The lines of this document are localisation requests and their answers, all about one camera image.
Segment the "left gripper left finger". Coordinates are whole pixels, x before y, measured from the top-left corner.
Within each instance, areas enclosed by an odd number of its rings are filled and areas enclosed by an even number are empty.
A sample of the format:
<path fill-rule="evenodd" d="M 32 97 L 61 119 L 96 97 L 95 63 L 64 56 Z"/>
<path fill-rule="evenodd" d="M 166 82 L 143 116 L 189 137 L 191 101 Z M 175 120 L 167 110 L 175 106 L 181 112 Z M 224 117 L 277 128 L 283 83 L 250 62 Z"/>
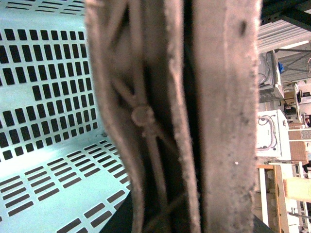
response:
<path fill-rule="evenodd" d="M 199 233 L 181 0 L 88 0 L 98 106 L 130 181 L 134 233 Z"/>

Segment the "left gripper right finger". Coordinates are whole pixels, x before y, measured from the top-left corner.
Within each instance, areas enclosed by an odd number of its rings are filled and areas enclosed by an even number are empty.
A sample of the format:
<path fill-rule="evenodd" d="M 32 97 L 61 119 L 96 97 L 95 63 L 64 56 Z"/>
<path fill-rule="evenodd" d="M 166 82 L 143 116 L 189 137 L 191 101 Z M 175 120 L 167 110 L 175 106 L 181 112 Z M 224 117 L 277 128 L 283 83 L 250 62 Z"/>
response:
<path fill-rule="evenodd" d="M 260 0 L 195 0 L 192 52 L 205 233 L 253 231 Z"/>

